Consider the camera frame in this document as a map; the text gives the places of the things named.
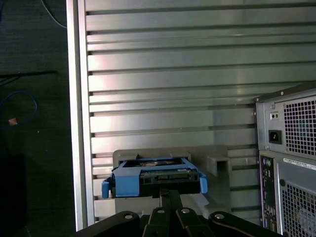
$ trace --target dark floor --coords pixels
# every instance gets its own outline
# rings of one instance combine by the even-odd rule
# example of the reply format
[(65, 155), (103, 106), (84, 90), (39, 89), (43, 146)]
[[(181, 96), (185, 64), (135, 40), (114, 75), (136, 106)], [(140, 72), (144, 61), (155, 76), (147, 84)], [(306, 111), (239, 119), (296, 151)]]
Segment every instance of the dark floor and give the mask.
[[(66, 1), (46, 3), (56, 18), (66, 24)], [(4, 0), (0, 57), (0, 75), (57, 71), (55, 75), (24, 77), (0, 86), (0, 100), (14, 91), (25, 90), (39, 104), (32, 121), (0, 130), (0, 142), (11, 153), (26, 158), (27, 227), (31, 236), (71, 236), (75, 217), (67, 30), (53, 22), (40, 0)], [(9, 100), (0, 108), (0, 126), (7, 125), (11, 118), (23, 120), (32, 114), (33, 108), (32, 101), (25, 96)]]

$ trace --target ventilation grille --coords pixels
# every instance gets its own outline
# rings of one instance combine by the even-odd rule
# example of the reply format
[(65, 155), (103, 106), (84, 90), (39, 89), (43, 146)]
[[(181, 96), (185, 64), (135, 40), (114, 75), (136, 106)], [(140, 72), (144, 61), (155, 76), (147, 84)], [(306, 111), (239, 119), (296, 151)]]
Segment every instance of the ventilation grille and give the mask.
[(312, 100), (285, 106), (285, 138), (290, 152), (316, 155), (315, 105)]
[(288, 184), (282, 200), (284, 229), (290, 236), (316, 236), (316, 196)]

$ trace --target blue drive tray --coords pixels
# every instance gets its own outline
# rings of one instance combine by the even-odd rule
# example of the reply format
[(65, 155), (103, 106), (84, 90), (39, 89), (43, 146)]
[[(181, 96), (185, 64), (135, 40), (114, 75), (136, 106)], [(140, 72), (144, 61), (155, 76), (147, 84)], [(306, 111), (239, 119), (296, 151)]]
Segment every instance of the blue drive tray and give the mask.
[[(144, 166), (147, 163), (157, 163), (158, 165), (150, 164), (150, 166)], [(140, 176), (144, 173), (157, 171), (177, 175), (177, 173), (183, 173), (186, 170), (198, 173), (200, 192), (203, 194), (207, 193), (206, 175), (201, 173), (186, 158), (139, 158), (137, 160), (123, 161), (119, 167), (112, 171), (112, 176), (102, 183), (102, 197), (109, 197), (109, 190), (112, 191), (113, 183), (115, 183), (115, 198), (139, 197), (141, 189)]]

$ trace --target blue plastic tab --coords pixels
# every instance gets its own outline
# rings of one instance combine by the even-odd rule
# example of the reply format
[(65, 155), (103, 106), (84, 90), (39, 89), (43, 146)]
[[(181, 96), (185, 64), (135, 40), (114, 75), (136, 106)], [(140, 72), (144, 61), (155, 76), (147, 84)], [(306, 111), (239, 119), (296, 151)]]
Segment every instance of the blue plastic tab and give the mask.
[(108, 181), (102, 182), (102, 198), (109, 198), (110, 183)]
[(116, 196), (138, 197), (139, 196), (139, 174), (137, 176), (125, 176), (116, 178)]
[(208, 185), (207, 185), (207, 177), (202, 172), (199, 172), (199, 185), (202, 194), (206, 194), (208, 192)]

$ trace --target blue cable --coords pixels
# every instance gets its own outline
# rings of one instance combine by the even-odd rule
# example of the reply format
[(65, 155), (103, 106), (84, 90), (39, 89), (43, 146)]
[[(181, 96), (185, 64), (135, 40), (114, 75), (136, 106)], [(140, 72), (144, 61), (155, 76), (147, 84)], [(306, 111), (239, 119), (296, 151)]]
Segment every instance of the blue cable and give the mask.
[(0, 0), (0, 21), (1, 21), (2, 6), (3, 6), (3, 2), (2, 2), (2, 0)]
[[(16, 95), (16, 94), (25, 94), (25, 95), (28, 95), (28, 96), (32, 99), (32, 101), (34, 102), (34, 104), (35, 104), (35, 109), (34, 109), (33, 114), (32, 114), (29, 118), (27, 118), (27, 119), (25, 119), (25, 120), (23, 120), (23, 121), (17, 123), (17, 125), (22, 125), (22, 124), (25, 124), (25, 123), (31, 121), (31, 120), (35, 117), (36, 113), (38, 112), (38, 103), (37, 103), (35, 97), (34, 97), (31, 93), (29, 93), (29, 92), (27, 92), (27, 91), (24, 91), (24, 90), (19, 90), (19, 91), (15, 91), (15, 92), (13, 92), (13, 93), (7, 95), (3, 100), (1, 100), (1, 102), (0, 102), (0, 109), (1, 109), (1, 107), (6, 103), (6, 101), (7, 101), (9, 98), (11, 98), (12, 96), (14, 96), (14, 95)], [(0, 127), (0, 130), (7, 130), (7, 129), (10, 129), (10, 128), (15, 127), (15, 126), (17, 126), (17, 125)]]

